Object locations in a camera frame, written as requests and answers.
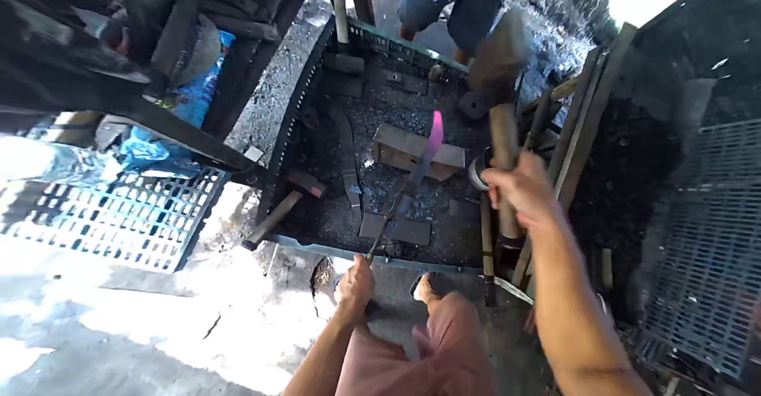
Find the wooden block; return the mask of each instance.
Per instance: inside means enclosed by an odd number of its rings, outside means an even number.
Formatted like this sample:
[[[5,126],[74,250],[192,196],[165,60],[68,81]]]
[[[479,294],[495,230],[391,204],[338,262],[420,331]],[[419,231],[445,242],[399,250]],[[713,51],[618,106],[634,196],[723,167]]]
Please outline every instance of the wooden block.
[[[412,171],[427,142],[423,136],[383,124],[375,133],[373,158],[381,164]],[[442,145],[425,176],[446,180],[463,168],[465,150],[459,146]]]

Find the curved metal piece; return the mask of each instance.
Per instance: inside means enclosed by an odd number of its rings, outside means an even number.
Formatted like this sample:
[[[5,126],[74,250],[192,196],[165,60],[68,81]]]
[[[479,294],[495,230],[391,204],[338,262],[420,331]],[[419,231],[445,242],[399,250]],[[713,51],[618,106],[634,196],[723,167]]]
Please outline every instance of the curved metal piece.
[[[341,136],[341,175],[343,175],[343,187],[346,189],[348,201],[352,204],[352,214],[354,215],[355,230],[359,231],[362,224],[362,207],[359,199],[359,180],[357,179],[357,167],[354,161],[354,136],[352,135],[352,126],[348,123],[346,114],[338,108],[330,109],[330,118],[338,127],[338,134]]]

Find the hammer head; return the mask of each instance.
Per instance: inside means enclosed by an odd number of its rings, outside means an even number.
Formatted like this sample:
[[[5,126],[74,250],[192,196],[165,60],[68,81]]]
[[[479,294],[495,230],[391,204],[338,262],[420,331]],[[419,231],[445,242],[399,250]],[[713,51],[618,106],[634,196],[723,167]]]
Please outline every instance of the hammer head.
[[[325,194],[325,185],[317,180],[317,177],[299,170],[290,170],[285,177],[288,182],[304,188],[309,194],[322,198]]]
[[[513,90],[515,80],[528,61],[526,28],[520,10],[502,14],[497,26],[483,40],[470,65],[470,89],[484,94]]]

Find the forearm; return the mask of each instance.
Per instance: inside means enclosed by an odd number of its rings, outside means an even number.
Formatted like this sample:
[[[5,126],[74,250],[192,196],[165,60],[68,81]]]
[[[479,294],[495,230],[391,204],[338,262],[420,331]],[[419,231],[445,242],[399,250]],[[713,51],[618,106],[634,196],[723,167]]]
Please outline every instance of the forearm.
[[[631,369],[613,322],[602,313],[565,219],[536,233],[532,242],[537,329],[566,394],[605,389],[647,394]]]
[[[356,320],[348,308],[338,309],[328,322],[317,342],[296,369],[283,396],[329,396],[336,393],[343,358]]]

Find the hammer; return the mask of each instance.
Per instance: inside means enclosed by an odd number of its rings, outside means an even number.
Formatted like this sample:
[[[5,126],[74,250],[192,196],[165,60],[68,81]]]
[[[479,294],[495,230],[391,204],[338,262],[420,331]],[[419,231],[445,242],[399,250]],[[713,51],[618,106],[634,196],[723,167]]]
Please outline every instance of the hammer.
[[[291,170],[285,178],[293,185],[304,188],[306,192],[312,196],[322,198],[325,193],[325,185],[320,183],[317,180],[317,177],[314,177],[311,174],[306,174],[299,170]],[[288,215],[288,212],[290,212],[293,206],[295,206],[303,196],[304,195],[297,189],[291,191],[291,193],[285,197],[274,210],[272,210],[272,213],[264,219],[264,222],[253,230],[253,234],[244,240],[241,245],[249,251],[254,251],[262,240],[264,240],[264,238],[275,229],[278,224],[280,224],[280,221]]]
[[[469,70],[470,89],[489,95],[494,103],[501,103],[489,111],[491,147],[500,170],[513,170],[520,153],[512,103],[515,81],[527,60],[528,45],[523,20],[519,10],[510,10],[502,15],[497,26],[484,39]],[[515,209],[505,196],[500,196],[499,200],[499,228],[500,233],[509,239],[523,236]]]

